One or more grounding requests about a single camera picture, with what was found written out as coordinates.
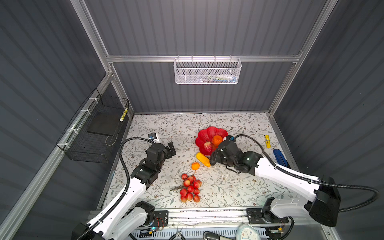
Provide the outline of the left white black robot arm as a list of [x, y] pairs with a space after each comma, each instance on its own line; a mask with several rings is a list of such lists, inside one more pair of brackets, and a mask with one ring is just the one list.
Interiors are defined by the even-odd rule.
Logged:
[[[132, 140], [145, 141], [151, 146], [146, 150], [147, 157], [130, 175], [122, 150], [125, 143]], [[169, 142], [165, 146], [153, 140], [132, 137], [121, 143], [118, 155], [127, 176], [125, 187], [96, 217], [87, 224], [79, 223], [72, 231], [72, 240], [124, 240], [138, 227], [152, 223], [154, 206], [144, 201], [139, 202], [133, 209], [131, 206], [158, 178], [165, 160], [176, 155], [174, 144]]]

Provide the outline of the large fake orange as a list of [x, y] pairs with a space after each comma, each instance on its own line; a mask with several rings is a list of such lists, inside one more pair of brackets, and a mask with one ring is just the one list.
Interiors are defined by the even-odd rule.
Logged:
[[216, 147], [219, 146], [220, 143], [223, 142], [223, 137], [221, 137], [220, 135], [215, 135], [213, 136], [212, 138], [212, 144]]

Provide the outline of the yellow fake corn cob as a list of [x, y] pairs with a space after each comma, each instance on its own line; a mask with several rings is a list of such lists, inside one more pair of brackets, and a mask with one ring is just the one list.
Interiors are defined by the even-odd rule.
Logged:
[[210, 159], [208, 157], [206, 157], [205, 155], [203, 155], [202, 153], [197, 153], [196, 154], [196, 158], [197, 160], [199, 160], [204, 166], [206, 167], [210, 167], [211, 166], [211, 163], [210, 163]]

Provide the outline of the small orange fake tangerine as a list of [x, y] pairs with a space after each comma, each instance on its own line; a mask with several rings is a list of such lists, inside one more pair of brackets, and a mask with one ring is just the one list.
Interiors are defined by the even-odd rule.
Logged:
[[196, 171], [196, 170], [198, 170], [199, 168], [200, 168], [200, 164], [199, 164], [199, 163], [194, 162], [194, 163], [191, 164], [191, 169], [192, 169], [192, 170]]

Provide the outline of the red fake grape bunch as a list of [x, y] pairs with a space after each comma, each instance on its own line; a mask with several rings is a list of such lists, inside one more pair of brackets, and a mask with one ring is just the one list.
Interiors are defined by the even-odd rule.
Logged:
[[182, 174], [181, 176], [183, 184], [180, 186], [180, 200], [182, 203], [193, 201], [199, 203], [201, 200], [200, 197], [200, 188], [202, 182], [198, 180], [195, 176], [188, 176], [187, 174]]

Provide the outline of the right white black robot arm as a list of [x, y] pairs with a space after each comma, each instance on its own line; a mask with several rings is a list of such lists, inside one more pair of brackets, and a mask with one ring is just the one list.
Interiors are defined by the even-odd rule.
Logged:
[[298, 197], [290, 199], [267, 198], [258, 214], [267, 223], [286, 222], [289, 217], [311, 217], [328, 227], [337, 224], [341, 202], [337, 188], [318, 185], [315, 183], [317, 177], [276, 165], [265, 154], [243, 152], [232, 136], [226, 137], [211, 154], [210, 164], [222, 164], [238, 174], [271, 180], [298, 194]]

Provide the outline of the red green fake apple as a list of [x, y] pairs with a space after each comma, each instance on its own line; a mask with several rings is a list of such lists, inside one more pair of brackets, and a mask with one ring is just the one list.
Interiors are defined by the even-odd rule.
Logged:
[[211, 153], [212, 152], [212, 150], [213, 150], [213, 145], [212, 145], [212, 143], [211, 142], [205, 142], [204, 143], [204, 149], [205, 149], [205, 151], [207, 152], [207, 153]]

